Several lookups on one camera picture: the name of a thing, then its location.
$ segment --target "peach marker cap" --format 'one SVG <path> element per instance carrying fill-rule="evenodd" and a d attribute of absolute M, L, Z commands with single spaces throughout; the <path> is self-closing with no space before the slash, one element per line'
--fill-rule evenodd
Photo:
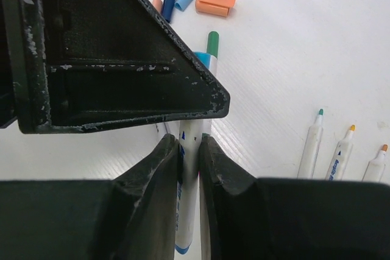
<path fill-rule="evenodd" d="M 154 8 L 161 13 L 161 9 L 163 8 L 163 1 L 162 0 L 153 0 L 152 5 Z"/>
<path fill-rule="evenodd" d="M 195 8 L 198 12 L 226 17 L 235 2 L 236 0 L 196 0 Z"/>

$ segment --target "green marker cap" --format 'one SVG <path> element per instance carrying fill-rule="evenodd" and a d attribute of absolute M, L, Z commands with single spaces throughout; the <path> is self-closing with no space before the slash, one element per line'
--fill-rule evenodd
<path fill-rule="evenodd" d="M 212 31 L 208 34 L 207 53 L 218 59 L 219 34 Z"/>

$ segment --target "marker barrel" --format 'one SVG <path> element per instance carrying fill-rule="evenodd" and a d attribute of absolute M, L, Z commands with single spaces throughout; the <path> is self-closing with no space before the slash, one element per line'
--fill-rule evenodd
<path fill-rule="evenodd" d="M 316 124 L 309 128 L 299 165 L 298 178 L 300 179 L 311 179 L 313 177 L 323 130 L 321 125 Z"/>
<path fill-rule="evenodd" d="M 378 156 L 368 163 L 366 173 L 364 173 L 364 182 L 380 182 L 383 172 L 385 171 L 385 156 L 384 150 L 379 151 Z"/>
<path fill-rule="evenodd" d="M 152 5 L 159 13 L 161 13 L 161 10 L 163 8 L 163 1 L 162 0 L 153 0 Z"/>
<path fill-rule="evenodd" d="M 349 130 L 346 137 L 341 140 L 336 147 L 335 153 L 329 165 L 326 180 L 341 180 L 346 170 L 349 156 L 352 153 L 353 144 L 351 142 L 353 131 Z"/>
<path fill-rule="evenodd" d="M 210 63 L 207 67 L 207 69 L 214 75 L 217 76 L 217 65 L 218 65 L 218 60 L 215 56 L 211 55 L 210 57 Z"/>
<path fill-rule="evenodd" d="M 203 120 L 180 121 L 179 143 L 183 172 L 177 183 L 175 248 L 185 254 L 193 240 L 197 176 L 197 153 L 202 140 Z"/>

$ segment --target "white surface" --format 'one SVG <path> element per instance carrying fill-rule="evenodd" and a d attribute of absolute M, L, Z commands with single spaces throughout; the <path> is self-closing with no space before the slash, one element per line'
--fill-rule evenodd
<path fill-rule="evenodd" d="M 165 123 L 154 124 L 157 131 L 158 140 L 163 139 L 164 135 L 168 133 Z"/>
<path fill-rule="evenodd" d="M 256 176 L 296 177 L 323 108 L 314 178 L 325 177 L 337 142 L 356 124 L 344 179 L 361 180 L 390 140 L 389 3 L 237 0 L 227 19 L 199 15 L 193 3 L 175 10 L 172 26 L 192 50 L 206 50 L 207 33 L 219 32 L 218 79 L 232 100 L 213 135 L 227 154 Z M 13 125 L 0 135 L 1 178 L 113 178 L 157 143 L 153 125 L 55 136 L 23 136 Z M 388 167 L 382 181 L 390 183 Z M 196 240 L 177 259 L 200 259 Z"/>

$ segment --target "worn black plastic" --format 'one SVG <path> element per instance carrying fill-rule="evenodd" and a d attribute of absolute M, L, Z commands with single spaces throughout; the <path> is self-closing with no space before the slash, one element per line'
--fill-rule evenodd
<path fill-rule="evenodd" d="M 255 178 L 202 140 L 202 259 L 390 259 L 390 188 Z"/>
<path fill-rule="evenodd" d="M 0 128 L 6 128 L 14 119 L 11 64 L 8 55 L 4 14 L 0 0 Z"/>
<path fill-rule="evenodd" d="M 0 259 L 173 260 L 178 149 L 114 181 L 0 182 Z"/>
<path fill-rule="evenodd" d="M 3 6 L 24 133 L 96 132 L 228 113 L 228 92 L 148 0 Z"/>

